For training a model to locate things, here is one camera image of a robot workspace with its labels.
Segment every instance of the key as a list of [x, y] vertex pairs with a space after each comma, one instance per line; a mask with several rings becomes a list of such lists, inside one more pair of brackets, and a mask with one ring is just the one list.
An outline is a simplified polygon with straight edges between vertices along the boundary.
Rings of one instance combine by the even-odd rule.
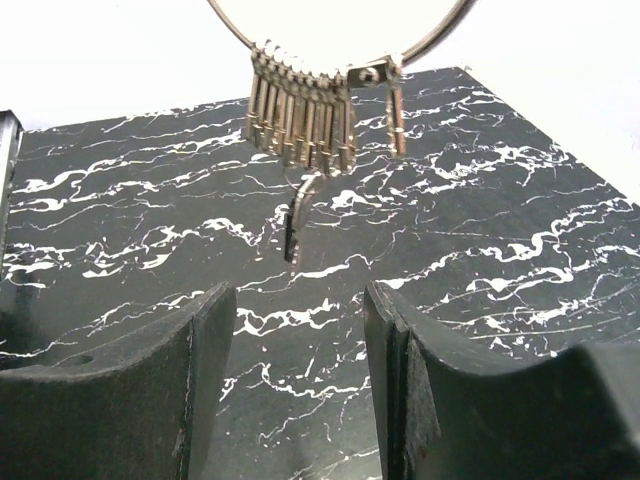
[[340, 102], [339, 105], [340, 145], [338, 146], [338, 162], [343, 173], [353, 170], [355, 160], [355, 145], [353, 136], [353, 107], [351, 99]]
[[267, 112], [264, 118], [264, 133], [262, 137], [262, 149], [267, 152], [271, 149], [271, 142], [273, 140], [273, 127], [277, 105], [276, 102], [278, 101], [279, 93], [280, 89], [278, 88], [278, 86], [272, 83], [269, 87], [269, 103], [267, 104]]
[[307, 116], [304, 120], [304, 132], [303, 140], [300, 144], [300, 156], [298, 161], [305, 167], [309, 165], [311, 155], [313, 154], [313, 133], [314, 133], [314, 120], [316, 119], [316, 104], [311, 100], [307, 101]]
[[254, 125], [256, 125], [258, 121], [258, 105], [259, 99], [261, 95], [264, 95], [264, 92], [261, 92], [260, 87], [262, 86], [262, 78], [260, 76], [261, 65], [260, 58], [263, 55], [262, 47], [258, 44], [254, 44], [251, 47], [251, 60], [253, 61], [253, 82], [251, 83], [251, 96], [249, 97], [249, 104], [247, 106], [247, 131], [245, 132], [245, 137], [252, 142], [254, 141], [254, 135], [256, 131], [254, 130]]
[[306, 114], [306, 100], [296, 97], [293, 101], [293, 118], [291, 120], [291, 136], [285, 140], [284, 163], [291, 167], [298, 163], [299, 145], [302, 144], [302, 126]]
[[256, 146], [256, 148], [260, 148], [260, 145], [262, 142], [263, 124], [265, 121], [265, 117], [267, 115], [269, 92], [271, 90], [271, 82], [269, 81], [271, 78], [271, 75], [269, 74], [269, 71], [268, 71], [268, 65], [271, 60], [271, 55], [273, 54], [274, 49], [275, 49], [275, 46], [273, 44], [267, 43], [258, 59], [261, 66], [261, 70], [262, 70], [262, 76], [260, 79], [260, 86], [258, 87], [260, 91], [260, 100], [258, 101], [258, 112], [257, 112], [258, 118], [256, 122], [253, 124], [253, 133], [252, 133], [253, 144]]
[[316, 104], [315, 118], [313, 120], [313, 144], [312, 150], [307, 159], [307, 167], [311, 170], [317, 170], [322, 161], [322, 150], [324, 149], [324, 120], [326, 106], [324, 103]]
[[286, 135], [287, 104], [289, 95], [284, 89], [280, 89], [276, 104], [276, 130], [273, 137], [272, 150], [277, 155], [284, 152], [284, 137]]
[[296, 82], [300, 92], [299, 103], [296, 105], [295, 121], [293, 124], [293, 131], [295, 135], [293, 162], [300, 164], [302, 162], [304, 144], [305, 144], [305, 125], [308, 118], [308, 111], [311, 102], [306, 97], [309, 95], [309, 87], [306, 85], [306, 74], [302, 72], [302, 69], [296, 73]]
[[333, 122], [335, 109], [333, 104], [329, 104], [325, 109], [324, 132], [323, 132], [323, 148], [318, 151], [318, 164], [320, 171], [325, 175], [331, 174], [332, 155], [333, 155]]
[[387, 78], [389, 92], [387, 94], [387, 126], [391, 140], [391, 152], [394, 157], [407, 153], [404, 137], [404, 118], [402, 117], [402, 87], [400, 86], [400, 62], [402, 60], [390, 56], [387, 60]]
[[291, 200], [285, 219], [284, 260], [296, 267], [300, 257], [300, 232], [307, 223], [313, 198], [320, 190], [324, 179], [319, 173], [309, 176], [298, 187]]
[[285, 114], [284, 138], [282, 140], [282, 152], [279, 152], [283, 159], [285, 167], [293, 165], [293, 122], [295, 112], [296, 98], [293, 95], [287, 96], [287, 106]]

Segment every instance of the key ring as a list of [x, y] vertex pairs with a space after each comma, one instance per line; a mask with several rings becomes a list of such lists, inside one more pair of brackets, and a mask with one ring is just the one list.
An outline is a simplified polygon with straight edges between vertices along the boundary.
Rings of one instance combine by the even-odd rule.
[[[290, 55], [272, 41], [252, 41], [231, 21], [219, 0], [208, 0], [227, 28], [251, 50], [254, 75], [247, 108], [246, 138], [283, 160], [285, 170], [303, 167], [324, 177], [355, 167], [355, 113], [351, 90], [386, 84], [387, 130], [393, 157], [406, 153], [401, 73], [447, 37], [475, 0], [455, 0], [437, 26], [402, 54], [384, 55], [333, 71]], [[289, 185], [294, 187], [286, 177]]]

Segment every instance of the white background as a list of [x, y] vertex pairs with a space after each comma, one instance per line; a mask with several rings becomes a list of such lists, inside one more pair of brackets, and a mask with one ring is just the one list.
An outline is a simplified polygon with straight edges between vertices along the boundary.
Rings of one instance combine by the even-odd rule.
[[[223, 1], [236, 7], [234, 15], [246, 13], [246, 24], [287, 0]], [[367, 36], [431, 26], [435, 8], [434, 0], [288, 1], [298, 10], [290, 9], [290, 18], [279, 12], [278, 27], [296, 26], [293, 44], [308, 32], [332, 39], [327, 51], [334, 53], [354, 39], [364, 45]], [[364, 17], [352, 14], [358, 11], [376, 27], [363, 28]], [[305, 12], [311, 20], [301, 24]], [[313, 19], [327, 12], [334, 19], [343, 13], [358, 28], [336, 20], [332, 35], [322, 37], [326, 22]], [[591, 144], [606, 139], [640, 165], [639, 18], [635, 0], [478, 0], [461, 27], [411, 70], [469, 64], [522, 113], [532, 109], [543, 129], [540, 115], [583, 136], [584, 150], [602, 151]], [[0, 107], [16, 111], [29, 129], [248, 94], [247, 50], [206, 0], [0, 0], [0, 33]], [[562, 140], [562, 132], [548, 133]]]

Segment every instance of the marble pattern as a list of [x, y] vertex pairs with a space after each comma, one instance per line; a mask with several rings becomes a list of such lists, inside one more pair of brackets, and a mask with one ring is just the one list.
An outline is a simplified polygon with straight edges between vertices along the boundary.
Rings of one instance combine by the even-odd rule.
[[407, 77], [409, 158], [358, 92], [355, 172], [283, 261], [291, 190], [245, 100], [26, 136], [0, 364], [51, 364], [238, 287], [212, 479], [380, 478], [362, 331], [370, 280], [517, 358], [640, 339], [640, 209], [460, 69]]

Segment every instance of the hanging key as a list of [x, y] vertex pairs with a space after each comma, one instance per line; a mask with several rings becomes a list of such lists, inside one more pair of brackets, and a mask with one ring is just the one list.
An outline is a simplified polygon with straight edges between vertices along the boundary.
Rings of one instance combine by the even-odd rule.
[[261, 55], [260, 47], [257, 44], [253, 44], [251, 47], [251, 61], [253, 62], [253, 81], [251, 83], [251, 96], [249, 97], [249, 105], [247, 107], [247, 127], [245, 131], [246, 138], [255, 143], [253, 126], [258, 121], [258, 100], [260, 97], [260, 85], [262, 79], [260, 78], [260, 63], [259, 57]]
[[402, 116], [402, 86], [400, 84], [402, 59], [395, 55], [387, 58], [387, 126], [391, 140], [391, 152], [394, 156], [407, 153], [404, 136], [404, 117]]
[[260, 79], [260, 100], [258, 101], [258, 118], [253, 125], [253, 143], [257, 148], [262, 145], [262, 136], [264, 132], [264, 123], [267, 116], [267, 107], [269, 100], [269, 93], [271, 92], [271, 82], [269, 81], [271, 75], [269, 72], [269, 64], [271, 62], [271, 55], [275, 50], [275, 45], [268, 42], [259, 57], [258, 63], [261, 69]]
[[300, 135], [300, 125], [302, 125], [300, 122], [300, 105], [302, 99], [300, 98], [300, 86], [297, 82], [299, 64], [300, 62], [297, 59], [293, 59], [291, 68], [288, 69], [285, 78], [285, 89], [289, 94], [287, 98], [287, 120], [282, 151], [285, 167], [295, 165], [296, 139]]
[[284, 259], [294, 267], [299, 265], [300, 233], [307, 223], [314, 196], [321, 190], [324, 177], [319, 173], [310, 175], [298, 187], [285, 218]]
[[343, 173], [353, 170], [355, 147], [353, 135], [353, 106], [347, 79], [341, 73], [336, 75], [338, 108], [338, 165]]
[[327, 138], [327, 129], [330, 131], [330, 123], [333, 122], [333, 114], [331, 101], [333, 100], [333, 91], [331, 88], [331, 79], [326, 74], [317, 77], [319, 108], [316, 110], [315, 125], [315, 150], [314, 162], [312, 168], [319, 170], [325, 175], [329, 175], [331, 155], [327, 155], [327, 145], [331, 144], [331, 137]]
[[278, 98], [276, 99], [276, 112], [274, 116], [274, 133], [273, 140], [271, 145], [269, 146], [269, 153], [273, 153], [276, 155], [282, 155], [283, 152], [283, 142], [285, 135], [285, 122], [287, 115], [287, 71], [290, 69], [289, 59], [286, 57], [284, 52], [280, 55], [279, 58], [276, 58], [278, 61], [277, 65], [277, 76], [278, 76]]
[[273, 141], [275, 127], [276, 105], [280, 94], [280, 82], [278, 79], [280, 49], [275, 49], [267, 65], [267, 75], [269, 75], [269, 97], [267, 110], [264, 116], [262, 150], [269, 152]]
[[304, 159], [304, 148], [307, 135], [307, 119], [309, 118], [309, 110], [312, 103], [309, 101], [309, 87], [307, 86], [307, 74], [302, 69], [296, 72], [296, 84], [298, 86], [298, 95], [300, 103], [296, 111], [296, 121], [294, 124], [295, 135], [295, 151], [293, 154], [294, 165], [302, 165]]
[[307, 111], [304, 120], [304, 141], [302, 143], [298, 162], [305, 168], [314, 168], [313, 153], [316, 146], [316, 110], [320, 107], [318, 104], [319, 93], [316, 79], [310, 71], [303, 77], [303, 79], [305, 83], [304, 87], [306, 87], [303, 90], [303, 95], [307, 100]]
[[297, 163], [298, 144], [302, 142], [305, 103], [304, 99], [300, 97], [294, 97], [293, 99], [293, 115], [290, 125], [287, 125], [287, 135], [284, 141], [284, 152], [282, 154], [285, 167], [292, 167]]
[[326, 106], [322, 101], [316, 102], [315, 118], [313, 119], [313, 139], [312, 147], [309, 152], [307, 168], [310, 170], [318, 170], [320, 161], [322, 160], [322, 149], [324, 148], [324, 115]]
[[325, 107], [323, 145], [322, 150], [318, 151], [320, 171], [325, 175], [331, 175], [331, 167], [333, 166], [333, 124], [335, 123], [336, 111], [334, 104], [335, 101], [331, 101]]

